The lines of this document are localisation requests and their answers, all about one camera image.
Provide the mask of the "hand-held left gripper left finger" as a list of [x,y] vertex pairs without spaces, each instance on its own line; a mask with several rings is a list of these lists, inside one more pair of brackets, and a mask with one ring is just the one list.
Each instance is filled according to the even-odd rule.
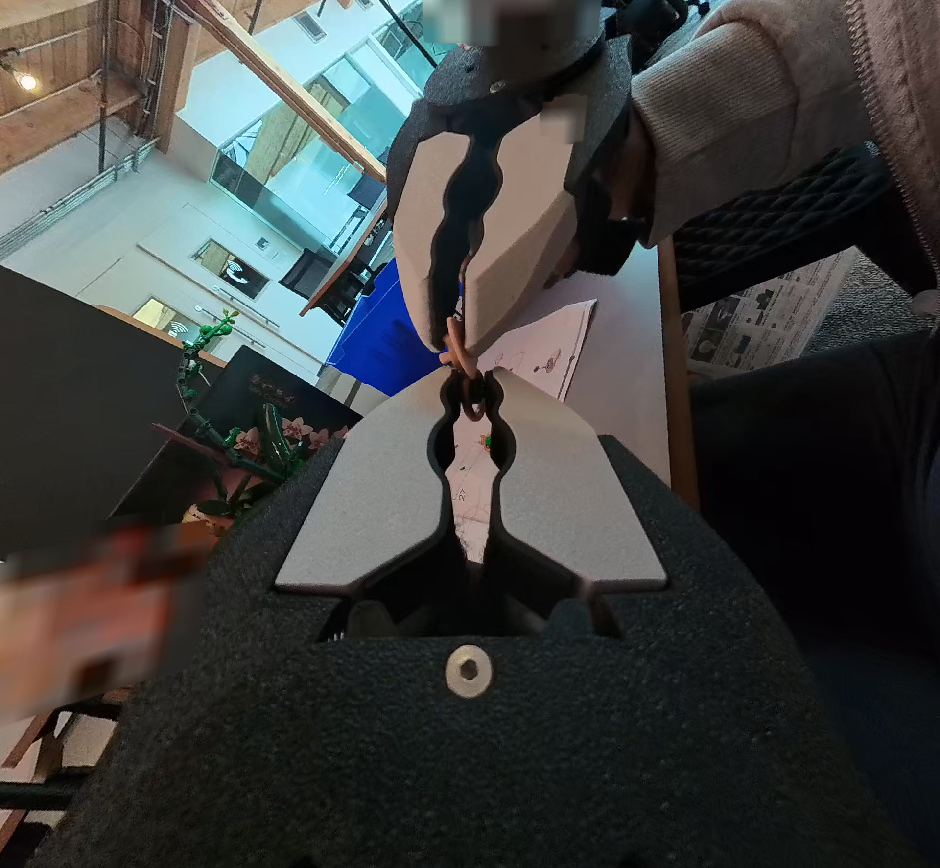
[[352,595],[437,543],[450,502],[432,446],[449,416],[444,389],[411,385],[348,432],[277,589]]

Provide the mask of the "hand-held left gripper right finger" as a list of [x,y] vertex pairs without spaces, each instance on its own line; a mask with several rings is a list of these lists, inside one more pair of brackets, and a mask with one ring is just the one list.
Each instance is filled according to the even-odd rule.
[[497,475],[483,580],[509,595],[663,590],[664,566],[594,429],[503,368],[485,393]]

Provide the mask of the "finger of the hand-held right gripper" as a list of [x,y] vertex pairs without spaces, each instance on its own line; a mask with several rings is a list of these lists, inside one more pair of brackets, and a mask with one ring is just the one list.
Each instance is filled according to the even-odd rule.
[[581,134],[580,106],[549,104],[500,141],[500,188],[464,273],[464,347],[472,357],[509,327],[574,239],[576,203],[565,182]]
[[485,202],[485,161],[470,136],[442,132],[417,145],[394,217],[399,279],[420,340],[442,351],[460,298],[460,271]]

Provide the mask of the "person's right forearm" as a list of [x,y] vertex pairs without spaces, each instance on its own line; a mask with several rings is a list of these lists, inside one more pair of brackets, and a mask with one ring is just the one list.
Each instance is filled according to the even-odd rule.
[[647,246],[874,139],[844,0],[730,0],[633,85],[652,144]]

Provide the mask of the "white desk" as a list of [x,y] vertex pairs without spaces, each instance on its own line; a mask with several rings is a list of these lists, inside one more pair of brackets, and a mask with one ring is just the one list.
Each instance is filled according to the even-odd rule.
[[[538,294],[515,330],[570,305],[597,305],[563,404],[671,486],[657,250],[635,248],[615,276],[576,273]],[[639,495],[626,491],[639,517]]]

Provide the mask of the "person's right hand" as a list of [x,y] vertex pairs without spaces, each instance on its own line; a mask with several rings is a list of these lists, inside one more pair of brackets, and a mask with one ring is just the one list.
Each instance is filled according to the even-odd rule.
[[606,176],[612,220],[652,222],[655,172],[652,137],[640,114],[632,108],[624,142]]

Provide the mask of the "brick set instruction booklet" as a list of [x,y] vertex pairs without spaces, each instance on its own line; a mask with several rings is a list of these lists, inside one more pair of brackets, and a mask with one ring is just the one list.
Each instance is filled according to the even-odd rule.
[[[564,402],[596,305],[595,298],[575,302],[504,334],[483,354],[480,368],[507,369]],[[497,475],[491,433],[487,417],[472,422],[460,415],[453,430],[455,456],[446,469],[456,536],[466,559],[476,564],[483,562]]]

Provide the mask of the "blue plastic bin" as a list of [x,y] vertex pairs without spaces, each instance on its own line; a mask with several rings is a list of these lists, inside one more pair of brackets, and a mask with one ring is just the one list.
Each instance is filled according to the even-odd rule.
[[385,396],[449,366],[420,340],[405,305],[396,259],[374,278],[372,291],[358,298],[326,360]]

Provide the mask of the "black brick set box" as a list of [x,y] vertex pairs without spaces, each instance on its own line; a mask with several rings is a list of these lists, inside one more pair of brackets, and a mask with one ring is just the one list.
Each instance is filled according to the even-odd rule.
[[258,511],[362,416],[267,357],[241,347],[177,427],[153,423],[159,450],[112,516],[202,521],[216,535]]

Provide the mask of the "brick plant model with pot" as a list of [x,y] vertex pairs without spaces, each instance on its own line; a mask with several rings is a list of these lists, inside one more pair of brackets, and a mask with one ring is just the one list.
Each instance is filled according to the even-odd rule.
[[274,485],[285,483],[299,472],[301,454],[298,443],[291,444],[283,428],[283,418],[273,404],[264,404],[259,423],[248,431],[233,428],[223,436],[197,407],[198,392],[193,381],[202,375],[206,346],[235,331],[238,310],[223,310],[221,319],[198,328],[194,339],[182,342],[182,357],[175,372],[175,390],[182,402],[185,421],[193,428],[192,440],[200,451],[211,451],[221,461],[241,469],[250,477]]

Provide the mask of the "black mesh chair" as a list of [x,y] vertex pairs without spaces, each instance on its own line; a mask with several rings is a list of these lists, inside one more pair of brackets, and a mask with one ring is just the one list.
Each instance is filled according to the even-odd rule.
[[672,238],[679,304],[697,310],[858,242],[906,211],[884,158],[865,143],[827,155],[777,188],[746,192]]

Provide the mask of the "newspaper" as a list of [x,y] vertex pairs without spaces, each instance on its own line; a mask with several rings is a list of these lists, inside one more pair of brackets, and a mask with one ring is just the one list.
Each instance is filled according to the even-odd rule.
[[799,357],[858,254],[855,248],[840,252],[685,312],[688,371],[721,378]]

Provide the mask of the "black panel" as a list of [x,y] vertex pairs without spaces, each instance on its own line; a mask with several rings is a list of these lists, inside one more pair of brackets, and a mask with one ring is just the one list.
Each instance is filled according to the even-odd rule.
[[175,444],[182,346],[1,269],[1,551],[86,537],[111,516],[181,521],[205,480]]

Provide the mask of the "person's fuzzy zip jacket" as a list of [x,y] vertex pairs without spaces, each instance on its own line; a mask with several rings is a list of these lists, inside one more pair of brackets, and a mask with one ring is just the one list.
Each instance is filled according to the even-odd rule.
[[939,0],[845,0],[877,146],[939,277]]

